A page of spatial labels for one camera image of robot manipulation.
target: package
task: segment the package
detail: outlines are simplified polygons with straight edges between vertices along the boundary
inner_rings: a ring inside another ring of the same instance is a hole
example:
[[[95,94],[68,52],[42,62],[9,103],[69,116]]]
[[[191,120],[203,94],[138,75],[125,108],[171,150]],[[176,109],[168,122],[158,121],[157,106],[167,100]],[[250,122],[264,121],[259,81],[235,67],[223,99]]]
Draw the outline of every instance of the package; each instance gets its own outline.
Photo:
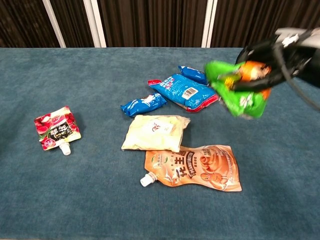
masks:
[[[264,113],[271,89],[259,92],[233,91],[237,81],[254,81],[271,71],[265,64],[259,62],[243,62],[229,64],[212,61],[205,66],[205,74],[210,85],[218,92],[224,104],[234,116],[259,118]]]
[[[179,152],[184,129],[189,122],[189,118],[178,115],[137,115],[121,149]]]
[[[242,190],[238,165],[230,146],[181,146],[178,153],[147,151],[144,168],[149,172],[140,181],[144,187],[159,180],[169,187],[199,184],[225,192]]]
[[[186,78],[196,81],[202,85],[208,85],[208,81],[204,72],[188,66],[178,66],[178,68],[180,69],[181,74]]]
[[[133,118],[138,114],[156,110],[166,103],[167,101],[159,93],[154,93],[145,98],[132,100],[120,107],[125,115]]]
[[[164,81],[149,80],[148,85],[191,113],[199,112],[218,100],[218,95],[211,87],[180,74],[173,74]]]
[[[69,142],[81,138],[75,117],[68,106],[37,117],[34,124],[43,150],[59,146],[64,155],[69,155]]]

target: red label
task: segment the red label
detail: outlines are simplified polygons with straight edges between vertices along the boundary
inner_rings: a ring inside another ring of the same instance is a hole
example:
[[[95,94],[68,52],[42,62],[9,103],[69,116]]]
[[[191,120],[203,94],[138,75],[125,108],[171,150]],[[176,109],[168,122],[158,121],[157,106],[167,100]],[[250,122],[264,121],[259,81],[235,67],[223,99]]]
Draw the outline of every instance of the red label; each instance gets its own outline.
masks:
[[[148,85],[149,85],[149,86],[150,86],[150,85],[155,85],[155,84],[160,84],[160,83],[162,83],[162,81],[159,80],[159,79],[153,79],[153,80],[149,80],[149,81],[148,81]]]

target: blue wrapper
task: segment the blue wrapper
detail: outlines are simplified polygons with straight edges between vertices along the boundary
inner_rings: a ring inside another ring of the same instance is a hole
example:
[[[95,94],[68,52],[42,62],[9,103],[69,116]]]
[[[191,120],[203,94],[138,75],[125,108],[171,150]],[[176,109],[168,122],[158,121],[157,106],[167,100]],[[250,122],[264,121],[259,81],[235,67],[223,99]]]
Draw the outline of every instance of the blue wrapper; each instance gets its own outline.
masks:
[[[181,74],[188,79],[191,79],[199,84],[208,85],[208,81],[204,72],[193,69],[188,66],[178,66]]]
[[[125,115],[133,118],[135,115],[158,109],[166,103],[167,101],[159,93],[154,93],[146,98],[132,100],[120,107]]]
[[[218,100],[218,95],[211,87],[199,84],[180,74],[173,74],[164,81],[149,80],[148,85],[188,112],[199,112]]]

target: table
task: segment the table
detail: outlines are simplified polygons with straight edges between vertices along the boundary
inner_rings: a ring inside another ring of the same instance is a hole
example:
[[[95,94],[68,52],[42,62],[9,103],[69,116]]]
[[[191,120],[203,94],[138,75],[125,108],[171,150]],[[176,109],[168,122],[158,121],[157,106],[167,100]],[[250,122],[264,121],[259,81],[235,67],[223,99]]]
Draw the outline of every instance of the table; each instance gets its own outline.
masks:
[[[120,105],[154,91],[178,65],[234,63],[240,48],[1,48],[0,239],[318,239],[320,120],[283,83],[259,119],[219,103],[187,113],[182,145],[230,145],[242,192],[142,187],[143,151],[121,151],[132,119]],[[320,103],[319,89],[298,82]],[[43,151],[34,118],[68,105],[82,139]]]

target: orange package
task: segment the orange package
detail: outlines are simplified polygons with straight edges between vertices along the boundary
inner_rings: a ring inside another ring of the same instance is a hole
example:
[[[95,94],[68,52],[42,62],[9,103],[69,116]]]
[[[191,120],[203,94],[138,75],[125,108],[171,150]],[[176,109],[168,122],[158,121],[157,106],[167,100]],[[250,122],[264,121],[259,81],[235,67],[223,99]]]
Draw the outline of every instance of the orange package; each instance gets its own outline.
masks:
[[[149,171],[140,180],[144,187],[159,180],[169,187],[200,184],[225,192],[242,190],[238,165],[230,146],[181,146],[180,152],[146,151],[144,168]]]

